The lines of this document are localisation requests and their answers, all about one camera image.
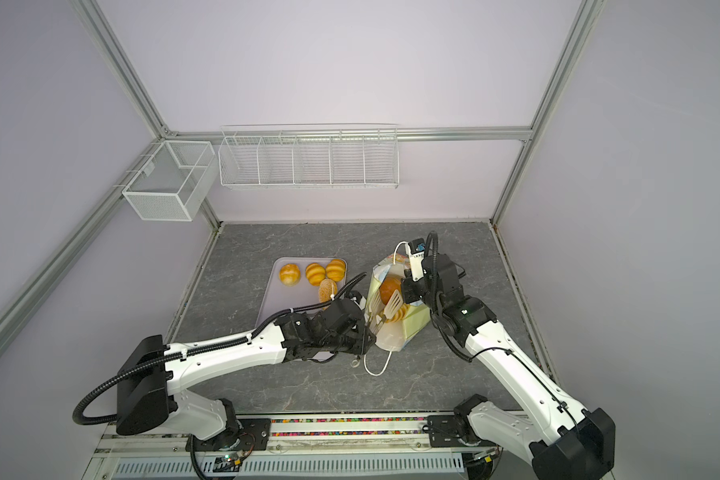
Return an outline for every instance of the robotic arm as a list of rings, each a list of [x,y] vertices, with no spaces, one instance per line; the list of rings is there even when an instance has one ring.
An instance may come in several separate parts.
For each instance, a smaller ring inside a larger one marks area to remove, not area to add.
[[[588,411],[563,391],[515,346],[490,308],[464,294],[459,281],[464,274],[448,255],[438,252],[435,232],[426,241],[409,243],[408,254],[412,268],[402,282],[403,301],[425,302],[451,351],[462,360],[485,365],[531,420],[475,395],[454,408],[458,437],[496,442],[530,463],[540,480],[588,480],[608,473],[614,466],[613,420],[601,408]]]
[[[432,232],[408,245],[412,268],[405,272],[405,302],[422,300],[451,351],[462,360],[479,360],[501,381],[530,420],[497,408],[475,395],[454,408],[454,437],[467,445],[481,439],[503,446],[534,467],[540,480],[594,480],[614,463],[613,421],[601,409],[589,412],[550,380],[514,346],[497,317],[479,299],[463,293],[456,264],[438,252]],[[229,400],[210,400],[189,390],[215,376],[251,366],[314,360],[318,352],[365,355],[375,342],[366,328],[365,299],[351,279],[334,300],[282,310],[249,332],[214,340],[163,345],[162,336],[147,337],[118,372],[77,405],[73,420],[81,425],[116,422],[120,435],[156,427],[191,433],[203,450],[239,449],[247,435]],[[314,314],[305,312],[319,310]],[[456,341],[462,349],[454,344]],[[84,410],[101,393],[117,385],[117,414],[86,417]]]

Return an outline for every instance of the gray tray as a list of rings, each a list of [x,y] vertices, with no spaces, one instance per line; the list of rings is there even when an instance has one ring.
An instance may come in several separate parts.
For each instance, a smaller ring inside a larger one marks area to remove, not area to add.
[[[269,282],[266,284],[264,300],[259,309],[259,318],[256,319],[256,326],[266,320],[274,312],[296,306],[311,305],[318,302],[318,288],[307,281],[304,270],[309,264],[320,264],[326,266],[333,258],[318,258],[314,256],[283,256],[275,260],[272,265],[272,273],[269,274]],[[286,264],[297,264],[302,272],[302,277],[293,286],[283,285],[280,281],[280,269]],[[346,274],[340,282],[336,282],[338,288],[342,288],[347,281]]]

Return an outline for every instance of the bread bun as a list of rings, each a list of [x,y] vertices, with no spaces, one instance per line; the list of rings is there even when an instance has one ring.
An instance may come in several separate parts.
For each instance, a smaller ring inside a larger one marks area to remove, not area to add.
[[[378,288],[378,294],[382,296],[382,303],[385,305],[392,298],[395,290],[400,290],[400,278],[387,275],[382,284]]]
[[[283,285],[293,286],[301,277],[302,273],[298,270],[297,264],[283,265],[280,269],[280,281]]]
[[[405,318],[405,314],[408,313],[408,309],[411,306],[407,303],[403,303],[403,306],[400,307],[400,310],[398,310],[391,319],[387,320],[388,322],[399,322],[400,320],[403,320]]]
[[[331,299],[331,295],[335,295],[338,292],[336,282],[326,278],[320,282],[320,287],[317,289],[318,302],[327,302]]]
[[[326,269],[319,264],[308,264],[307,268],[304,269],[304,275],[309,283],[317,286],[326,278]]]
[[[346,273],[347,264],[339,258],[331,260],[326,266],[326,277],[334,282],[341,282]]]

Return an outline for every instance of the white wire basket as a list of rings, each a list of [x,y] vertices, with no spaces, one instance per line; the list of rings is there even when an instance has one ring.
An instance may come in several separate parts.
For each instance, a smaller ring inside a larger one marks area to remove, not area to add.
[[[247,188],[397,187],[395,133],[227,134],[219,146],[221,184]]]
[[[210,142],[164,140],[123,196],[142,220],[192,221],[216,180],[218,161]]]

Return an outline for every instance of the slotted spatula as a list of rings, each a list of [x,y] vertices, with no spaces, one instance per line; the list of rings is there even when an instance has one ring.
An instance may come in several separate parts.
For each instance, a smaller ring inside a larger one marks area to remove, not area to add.
[[[400,290],[395,290],[389,298],[389,302],[384,306],[382,303],[382,295],[376,290],[370,299],[371,318],[376,319],[376,323],[386,322],[394,317],[394,314],[404,305],[403,295]]]

